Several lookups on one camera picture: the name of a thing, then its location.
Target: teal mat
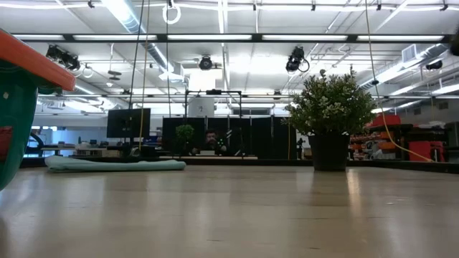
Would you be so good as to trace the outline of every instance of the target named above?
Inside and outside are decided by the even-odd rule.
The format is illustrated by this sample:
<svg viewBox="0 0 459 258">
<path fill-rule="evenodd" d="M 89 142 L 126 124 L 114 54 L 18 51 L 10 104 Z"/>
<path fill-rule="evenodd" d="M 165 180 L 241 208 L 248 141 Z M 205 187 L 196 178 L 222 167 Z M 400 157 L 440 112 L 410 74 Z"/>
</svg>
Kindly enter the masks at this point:
<svg viewBox="0 0 459 258">
<path fill-rule="evenodd" d="M 76 158 L 50 156 L 44 162 L 52 173 L 98 172 L 98 171 L 180 171 L 186 164 L 182 161 L 140 161 L 137 163 L 107 163 L 84 161 Z"/>
</svg>

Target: small potted plant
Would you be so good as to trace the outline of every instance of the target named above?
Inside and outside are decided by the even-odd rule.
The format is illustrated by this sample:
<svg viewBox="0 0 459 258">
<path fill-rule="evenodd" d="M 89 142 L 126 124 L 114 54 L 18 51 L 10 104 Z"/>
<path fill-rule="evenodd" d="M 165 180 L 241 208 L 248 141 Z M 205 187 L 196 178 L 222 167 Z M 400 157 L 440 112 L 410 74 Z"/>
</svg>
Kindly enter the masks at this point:
<svg viewBox="0 0 459 258">
<path fill-rule="evenodd" d="M 189 154 L 188 143 L 193 138 L 194 129 L 191 125 L 180 125 L 175 128 L 176 146 L 181 156 Z"/>
<path fill-rule="evenodd" d="M 349 135 L 360 133 L 374 117 L 371 95 L 356 84 L 355 71 L 338 76 L 309 77 L 305 89 L 286 107 L 286 120 L 307 135 L 317 171 L 345 171 Z"/>
</svg>

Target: monitor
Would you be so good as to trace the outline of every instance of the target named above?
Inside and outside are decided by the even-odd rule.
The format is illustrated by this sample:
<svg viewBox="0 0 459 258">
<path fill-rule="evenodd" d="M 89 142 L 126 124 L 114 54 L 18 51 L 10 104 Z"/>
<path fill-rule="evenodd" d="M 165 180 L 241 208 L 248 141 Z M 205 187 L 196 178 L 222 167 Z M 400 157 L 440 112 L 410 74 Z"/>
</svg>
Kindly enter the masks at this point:
<svg viewBox="0 0 459 258">
<path fill-rule="evenodd" d="M 142 137 L 150 136 L 150 109 L 143 109 Z M 141 132 L 142 109 L 109 110 L 107 138 L 138 138 Z"/>
</svg>

